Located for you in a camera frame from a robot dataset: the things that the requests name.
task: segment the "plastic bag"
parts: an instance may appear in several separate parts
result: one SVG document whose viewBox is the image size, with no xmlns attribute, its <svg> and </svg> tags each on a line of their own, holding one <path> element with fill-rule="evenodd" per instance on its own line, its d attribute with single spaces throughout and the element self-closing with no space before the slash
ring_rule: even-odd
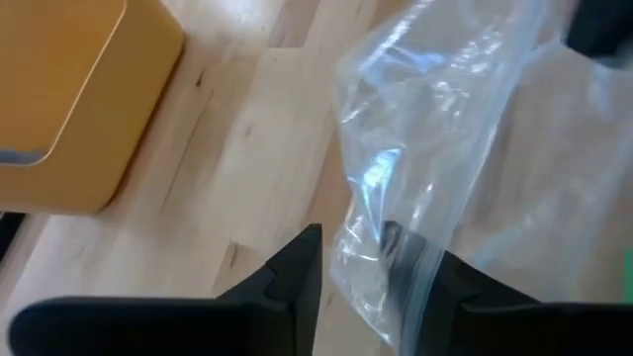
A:
<svg viewBox="0 0 633 356">
<path fill-rule="evenodd" d="M 443 251 L 544 14 L 538 0 L 420 0 L 339 68 L 353 200 L 331 274 L 400 354 L 415 352 Z M 393 238 L 387 222 L 429 243 Z"/>
<path fill-rule="evenodd" d="M 452 251 L 543 302 L 621 301 L 624 278 L 612 269 L 623 271 L 633 240 L 605 223 L 633 158 L 631 93 L 633 72 L 558 39 L 539 47 Z"/>
</svg>

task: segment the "black object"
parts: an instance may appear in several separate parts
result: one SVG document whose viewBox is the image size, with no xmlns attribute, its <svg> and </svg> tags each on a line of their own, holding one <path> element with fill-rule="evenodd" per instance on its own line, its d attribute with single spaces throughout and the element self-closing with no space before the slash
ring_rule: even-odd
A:
<svg viewBox="0 0 633 356">
<path fill-rule="evenodd" d="M 405 256 L 432 247 L 395 222 L 386 223 L 383 240 L 382 248 L 400 246 L 388 274 L 388 303 L 402 307 L 408 296 L 403 278 L 412 268 Z M 633 355 L 625 331 L 633 323 L 633 306 L 542 304 L 450 252 L 444 253 L 422 320 L 415 355 Z"/>
<path fill-rule="evenodd" d="M 16 356 L 312 355 L 321 228 L 308 226 L 215 300 L 63 298 L 13 320 Z"/>
<path fill-rule="evenodd" d="M 633 34 L 633 1 L 582 0 L 576 8 L 566 45 L 589 57 L 614 57 Z"/>
<path fill-rule="evenodd" d="M 0 261 L 7 254 L 24 217 L 21 213 L 0 213 Z"/>
</svg>

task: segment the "wooden floor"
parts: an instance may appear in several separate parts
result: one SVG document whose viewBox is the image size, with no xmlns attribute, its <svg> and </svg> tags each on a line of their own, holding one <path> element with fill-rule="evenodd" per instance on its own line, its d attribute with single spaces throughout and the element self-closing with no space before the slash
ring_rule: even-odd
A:
<svg viewBox="0 0 633 356">
<path fill-rule="evenodd" d="M 128 177 L 97 217 L 29 220 L 0 267 L 3 332 L 49 297 L 213 297 L 344 216 L 334 66 L 407 0 L 164 2 L 188 42 Z M 315 355 L 381 352 L 326 279 Z"/>
</svg>

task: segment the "orange box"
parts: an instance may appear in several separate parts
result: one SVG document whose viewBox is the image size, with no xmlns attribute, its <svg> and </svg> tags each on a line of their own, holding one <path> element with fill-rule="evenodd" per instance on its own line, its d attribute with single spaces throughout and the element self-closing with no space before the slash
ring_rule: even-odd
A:
<svg viewBox="0 0 633 356">
<path fill-rule="evenodd" d="M 0 209 L 103 208 L 183 42 L 158 0 L 3 1 Z"/>
</svg>

